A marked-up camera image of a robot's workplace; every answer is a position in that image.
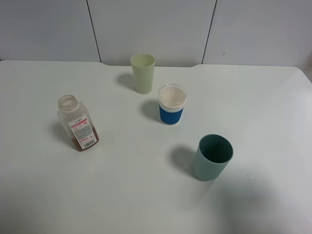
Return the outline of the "pale green plastic cup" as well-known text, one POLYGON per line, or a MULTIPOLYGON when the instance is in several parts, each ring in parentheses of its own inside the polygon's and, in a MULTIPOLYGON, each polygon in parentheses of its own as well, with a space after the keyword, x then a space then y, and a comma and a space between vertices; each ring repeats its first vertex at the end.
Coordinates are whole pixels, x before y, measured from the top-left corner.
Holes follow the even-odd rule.
POLYGON ((148 94, 152 90, 155 61, 149 54, 136 54, 131 57, 136 91, 140 94, 148 94))

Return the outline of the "clear plastic drink bottle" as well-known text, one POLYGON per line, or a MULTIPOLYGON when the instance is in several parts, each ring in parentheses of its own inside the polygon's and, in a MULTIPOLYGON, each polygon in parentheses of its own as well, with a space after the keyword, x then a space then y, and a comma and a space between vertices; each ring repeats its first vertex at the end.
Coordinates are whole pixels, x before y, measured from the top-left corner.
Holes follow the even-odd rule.
POLYGON ((87 108, 73 95, 64 95, 58 100, 57 116, 78 151, 85 151, 99 142, 87 108))

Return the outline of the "teal plastic cup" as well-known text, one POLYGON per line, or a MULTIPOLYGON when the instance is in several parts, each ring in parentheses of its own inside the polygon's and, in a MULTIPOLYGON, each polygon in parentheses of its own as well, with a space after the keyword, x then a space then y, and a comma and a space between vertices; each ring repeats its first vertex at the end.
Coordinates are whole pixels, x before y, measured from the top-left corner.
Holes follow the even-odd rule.
POLYGON ((206 135, 199 142, 192 170, 202 181, 215 180, 233 155, 233 147, 226 138, 216 134, 206 135))

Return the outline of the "glass cup with blue sleeve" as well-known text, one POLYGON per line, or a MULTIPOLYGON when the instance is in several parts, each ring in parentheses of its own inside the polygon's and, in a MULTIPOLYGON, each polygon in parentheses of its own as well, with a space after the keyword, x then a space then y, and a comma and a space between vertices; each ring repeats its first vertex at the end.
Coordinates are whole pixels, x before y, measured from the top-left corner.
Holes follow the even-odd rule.
POLYGON ((160 120, 166 125, 180 121, 187 100, 186 90, 177 84, 166 84, 158 91, 160 120))

